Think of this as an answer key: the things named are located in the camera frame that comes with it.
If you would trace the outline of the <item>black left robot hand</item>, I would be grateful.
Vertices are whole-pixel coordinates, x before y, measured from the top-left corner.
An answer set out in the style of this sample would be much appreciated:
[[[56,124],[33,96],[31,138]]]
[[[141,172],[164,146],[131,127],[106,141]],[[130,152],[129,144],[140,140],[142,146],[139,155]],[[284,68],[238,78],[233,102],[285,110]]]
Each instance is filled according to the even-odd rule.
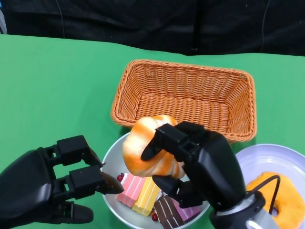
[[[120,194],[122,184],[102,172],[103,163],[84,136],[28,151],[0,175],[0,226],[11,229],[33,222],[85,224],[93,211],[76,199]]]

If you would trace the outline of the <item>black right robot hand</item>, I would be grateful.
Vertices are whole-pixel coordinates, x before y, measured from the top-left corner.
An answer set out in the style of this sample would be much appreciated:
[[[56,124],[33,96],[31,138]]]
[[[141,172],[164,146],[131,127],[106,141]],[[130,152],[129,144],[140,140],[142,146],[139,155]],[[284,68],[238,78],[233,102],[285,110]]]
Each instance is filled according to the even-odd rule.
[[[164,124],[156,129],[141,160],[151,161],[162,150],[184,163],[183,170],[189,181],[182,182],[169,175],[153,176],[153,180],[181,208],[199,206],[208,201],[216,211],[225,211],[245,198],[241,168],[222,134],[187,121],[176,126]]]

